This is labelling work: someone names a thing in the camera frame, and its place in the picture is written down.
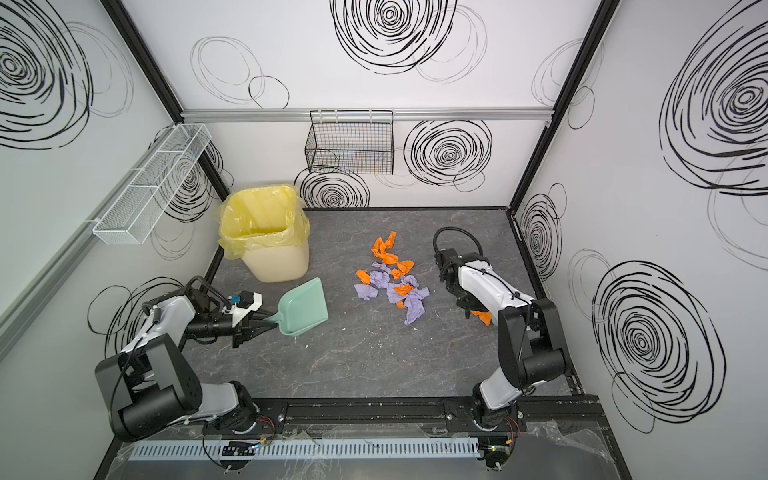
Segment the green plastic dustpan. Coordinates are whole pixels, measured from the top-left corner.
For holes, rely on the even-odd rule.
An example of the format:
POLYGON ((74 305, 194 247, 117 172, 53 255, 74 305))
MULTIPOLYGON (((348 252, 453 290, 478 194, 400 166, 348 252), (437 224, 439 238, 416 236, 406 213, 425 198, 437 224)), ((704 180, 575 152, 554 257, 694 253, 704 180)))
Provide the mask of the green plastic dustpan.
POLYGON ((314 278, 285 293, 278 302, 277 312, 266 321, 276 324, 283 335, 298 337, 328 319, 322 281, 314 278))

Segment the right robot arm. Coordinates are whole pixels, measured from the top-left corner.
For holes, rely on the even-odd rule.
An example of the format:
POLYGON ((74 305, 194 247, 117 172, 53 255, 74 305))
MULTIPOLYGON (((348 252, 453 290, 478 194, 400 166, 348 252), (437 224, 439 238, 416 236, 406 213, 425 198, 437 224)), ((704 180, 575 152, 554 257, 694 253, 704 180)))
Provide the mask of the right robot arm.
POLYGON ((497 369, 476 384, 472 416, 490 430, 514 413, 515 404, 541 384, 568 375, 572 359, 554 302, 523 293, 492 267, 478 239, 455 226, 432 239, 439 279, 466 316, 488 314, 497 327, 497 369))

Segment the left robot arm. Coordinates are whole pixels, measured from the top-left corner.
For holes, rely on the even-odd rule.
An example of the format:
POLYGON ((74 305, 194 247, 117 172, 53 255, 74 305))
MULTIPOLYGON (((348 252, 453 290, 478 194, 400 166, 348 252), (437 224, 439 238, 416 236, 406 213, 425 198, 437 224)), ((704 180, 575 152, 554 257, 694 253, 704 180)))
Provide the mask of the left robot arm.
POLYGON ((113 434, 137 442, 192 423, 236 435, 252 431, 260 409, 246 387, 238 381, 201 382, 182 348, 189 341, 208 345, 226 337, 239 347, 275 329, 275 318, 256 293, 226 297, 200 276, 143 303, 134 338, 95 368, 113 434))

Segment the orange paper scrap under right arm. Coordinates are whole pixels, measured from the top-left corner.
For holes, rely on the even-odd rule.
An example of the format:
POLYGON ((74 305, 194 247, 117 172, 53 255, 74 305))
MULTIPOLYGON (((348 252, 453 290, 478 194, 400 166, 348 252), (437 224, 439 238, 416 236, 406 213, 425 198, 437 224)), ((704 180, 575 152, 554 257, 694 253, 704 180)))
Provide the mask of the orange paper scrap under right arm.
POLYGON ((482 312, 482 311, 472 310, 471 314, 486 326, 490 326, 493 322, 493 316, 491 312, 482 312))

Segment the orange paper scrap front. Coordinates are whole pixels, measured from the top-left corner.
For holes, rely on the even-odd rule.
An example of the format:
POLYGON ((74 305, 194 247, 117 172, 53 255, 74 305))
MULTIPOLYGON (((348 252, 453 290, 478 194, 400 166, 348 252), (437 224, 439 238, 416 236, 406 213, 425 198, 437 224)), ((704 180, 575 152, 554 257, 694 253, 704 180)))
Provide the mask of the orange paper scrap front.
POLYGON ((392 288, 393 298, 394 298, 393 303, 395 303, 401 309, 407 309, 408 304, 406 299, 408 295, 414 290, 415 290, 415 287, 409 283, 394 286, 392 288))

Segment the purple paper scrap front centre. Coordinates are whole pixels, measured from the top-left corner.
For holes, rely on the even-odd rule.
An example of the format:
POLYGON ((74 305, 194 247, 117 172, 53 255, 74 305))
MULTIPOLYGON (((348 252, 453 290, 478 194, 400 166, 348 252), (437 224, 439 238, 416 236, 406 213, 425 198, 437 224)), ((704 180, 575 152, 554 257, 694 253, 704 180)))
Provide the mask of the purple paper scrap front centre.
POLYGON ((403 300, 406 310, 405 325, 411 325, 425 314, 423 301, 430 295, 428 288, 414 289, 407 293, 403 300))

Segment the orange paper scrap cluster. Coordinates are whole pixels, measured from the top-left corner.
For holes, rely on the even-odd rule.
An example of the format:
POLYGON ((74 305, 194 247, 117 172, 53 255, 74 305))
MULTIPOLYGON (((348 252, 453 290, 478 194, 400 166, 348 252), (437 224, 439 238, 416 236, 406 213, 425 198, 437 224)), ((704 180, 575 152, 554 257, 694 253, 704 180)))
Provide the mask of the orange paper scrap cluster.
POLYGON ((400 279, 408 275, 415 263, 410 260, 401 260, 392 252, 397 240, 397 233, 392 231, 386 239, 379 237, 371 249, 379 263, 387 267, 394 279, 400 279))

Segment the purple paper scrap near left gripper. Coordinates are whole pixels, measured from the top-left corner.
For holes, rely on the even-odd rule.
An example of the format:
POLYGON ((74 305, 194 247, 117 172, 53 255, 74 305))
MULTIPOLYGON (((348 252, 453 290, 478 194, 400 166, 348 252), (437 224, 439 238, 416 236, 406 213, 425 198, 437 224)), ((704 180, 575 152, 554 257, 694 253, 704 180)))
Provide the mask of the purple paper scrap near left gripper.
POLYGON ((369 274, 371 284, 377 289, 386 289, 391 283, 392 270, 383 263, 374 262, 369 274))

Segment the beige plastic trash bin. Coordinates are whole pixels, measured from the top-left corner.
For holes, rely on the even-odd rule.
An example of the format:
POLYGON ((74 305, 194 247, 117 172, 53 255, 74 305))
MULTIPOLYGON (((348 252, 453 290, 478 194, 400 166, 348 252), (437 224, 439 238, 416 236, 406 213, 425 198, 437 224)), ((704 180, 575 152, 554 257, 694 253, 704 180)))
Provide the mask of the beige plastic trash bin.
POLYGON ((261 282, 296 280, 304 276, 309 269, 309 240, 270 240, 266 237, 246 239, 241 260, 261 282))

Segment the small orange paper scrap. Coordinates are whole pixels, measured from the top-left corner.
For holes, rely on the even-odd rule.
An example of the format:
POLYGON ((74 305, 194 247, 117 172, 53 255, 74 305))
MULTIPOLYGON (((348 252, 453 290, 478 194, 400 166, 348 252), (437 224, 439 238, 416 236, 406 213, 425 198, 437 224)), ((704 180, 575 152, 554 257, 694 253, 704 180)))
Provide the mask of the small orange paper scrap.
POLYGON ((363 284, 365 284, 365 285, 370 285, 371 284, 371 276, 370 276, 370 274, 368 272, 366 272, 364 270, 358 270, 356 272, 356 276, 359 278, 359 280, 363 284))

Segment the long purple paper scrap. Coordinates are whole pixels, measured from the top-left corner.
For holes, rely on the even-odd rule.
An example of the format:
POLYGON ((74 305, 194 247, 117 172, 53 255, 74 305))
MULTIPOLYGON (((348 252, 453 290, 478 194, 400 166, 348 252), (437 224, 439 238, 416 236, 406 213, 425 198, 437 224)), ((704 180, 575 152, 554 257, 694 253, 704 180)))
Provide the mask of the long purple paper scrap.
POLYGON ((372 300, 379 294, 379 290, 375 286, 369 284, 355 284, 354 289, 358 298, 363 301, 372 300))

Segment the yellow plastic bin liner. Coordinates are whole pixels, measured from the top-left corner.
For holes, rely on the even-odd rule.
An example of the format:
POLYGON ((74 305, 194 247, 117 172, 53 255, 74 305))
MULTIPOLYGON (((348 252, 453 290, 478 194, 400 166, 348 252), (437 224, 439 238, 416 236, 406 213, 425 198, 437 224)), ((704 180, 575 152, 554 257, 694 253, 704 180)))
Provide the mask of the yellow plastic bin liner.
POLYGON ((304 201, 291 185, 239 190, 217 209, 220 247, 227 260, 264 248, 306 243, 311 227, 304 201))

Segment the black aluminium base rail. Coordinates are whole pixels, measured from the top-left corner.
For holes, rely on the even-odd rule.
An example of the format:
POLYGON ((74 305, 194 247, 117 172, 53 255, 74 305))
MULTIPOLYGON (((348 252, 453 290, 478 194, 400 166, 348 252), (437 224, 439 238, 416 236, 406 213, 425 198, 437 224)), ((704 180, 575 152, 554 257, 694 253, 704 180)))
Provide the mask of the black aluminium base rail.
POLYGON ((279 434, 310 425, 415 424, 428 431, 512 433, 531 422, 595 422, 607 419, 594 395, 523 396, 491 411, 473 396, 368 398, 257 398, 259 413, 279 434))

